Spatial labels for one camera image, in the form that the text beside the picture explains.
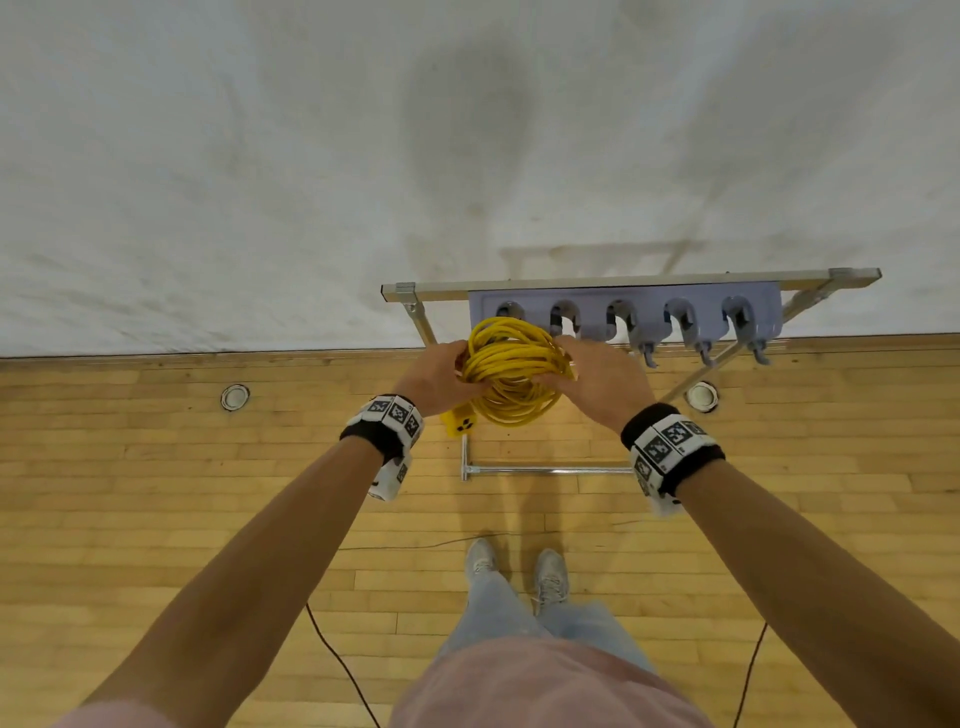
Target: white shoe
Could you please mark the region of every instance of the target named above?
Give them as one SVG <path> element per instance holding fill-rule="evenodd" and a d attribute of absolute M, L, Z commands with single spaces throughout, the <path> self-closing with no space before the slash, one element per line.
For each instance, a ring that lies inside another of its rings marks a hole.
<path fill-rule="evenodd" d="M 473 577 L 478 573 L 496 570 L 496 554 L 493 552 L 493 546 L 490 545 L 490 542 L 487 539 L 474 541 L 467 551 L 467 560 L 464 563 L 467 582 L 472 583 Z"/>
<path fill-rule="evenodd" d="M 537 559 L 534 582 L 537 584 L 538 612 L 550 604 L 563 604 L 570 598 L 566 562 L 552 548 L 545 548 Z"/>

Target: white wall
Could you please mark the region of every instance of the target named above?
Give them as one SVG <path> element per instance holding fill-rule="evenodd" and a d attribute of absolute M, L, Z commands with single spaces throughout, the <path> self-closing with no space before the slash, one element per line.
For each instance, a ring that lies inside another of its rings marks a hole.
<path fill-rule="evenodd" d="M 787 333 L 957 330 L 958 35 L 956 0 L 0 0 L 0 355 L 401 347 L 382 282 L 828 266 L 885 279 Z"/>

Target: wooden floor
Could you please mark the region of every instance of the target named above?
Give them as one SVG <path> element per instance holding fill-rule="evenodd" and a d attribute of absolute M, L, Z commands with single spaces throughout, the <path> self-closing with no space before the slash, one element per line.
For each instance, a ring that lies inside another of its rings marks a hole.
<path fill-rule="evenodd" d="M 409 353 L 0 363 L 0 724 L 39 728 L 113 668 L 197 568 L 335 441 Z M 795 342 L 712 377 L 701 418 L 731 461 L 960 632 L 957 337 Z M 665 391 L 695 362 L 666 356 Z M 220 408 L 244 382 L 243 410 Z M 522 429 L 481 426 L 478 461 L 622 461 L 562 403 Z M 575 599 L 603 599 L 718 726 L 729 726 L 756 611 L 687 518 L 656 521 L 627 476 L 482 477 L 437 424 L 402 496 L 366 504 L 311 605 L 375 709 L 430 663 L 465 602 L 462 541 L 494 539 L 521 598 L 545 546 Z M 244 726 L 367 726 L 347 677 L 298 620 L 237 714 Z M 743 728 L 848 725 L 775 636 Z"/>

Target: hand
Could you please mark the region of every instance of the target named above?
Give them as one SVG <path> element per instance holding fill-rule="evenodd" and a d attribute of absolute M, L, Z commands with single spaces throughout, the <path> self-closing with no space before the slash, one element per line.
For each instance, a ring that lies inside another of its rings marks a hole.
<path fill-rule="evenodd" d="M 566 395 L 594 422 L 619 435 L 635 414 L 657 401 L 647 375 L 625 352 L 572 336 L 554 341 L 570 355 L 577 378 L 539 375 L 533 380 Z"/>
<path fill-rule="evenodd" d="M 466 341 L 428 346 L 393 391 L 415 404 L 423 417 L 443 414 L 479 397 L 490 386 L 488 382 L 467 384 L 457 376 L 458 360 L 466 350 Z"/>

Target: leg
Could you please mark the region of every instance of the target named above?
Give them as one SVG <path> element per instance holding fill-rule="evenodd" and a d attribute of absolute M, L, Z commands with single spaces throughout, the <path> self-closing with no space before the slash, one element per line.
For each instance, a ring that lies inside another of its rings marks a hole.
<path fill-rule="evenodd" d="M 550 604 L 540 609 L 537 620 L 554 637 L 589 644 L 656 674 L 650 659 L 636 646 L 620 622 L 599 601 L 590 604 Z"/>
<path fill-rule="evenodd" d="M 657 672 L 634 639 L 596 601 L 585 606 L 570 604 L 569 580 L 563 556 L 548 548 L 537 559 L 537 620 L 554 637 L 572 640 L 609 652 L 621 660 Z"/>
<path fill-rule="evenodd" d="M 546 629 L 523 608 L 503 574 L 496 570 L 493 551 L 483 539 L 470 547 L 467 573 L 470 582 L 467 609 L 439 655 L 497 637 L 549 637 Z"/>

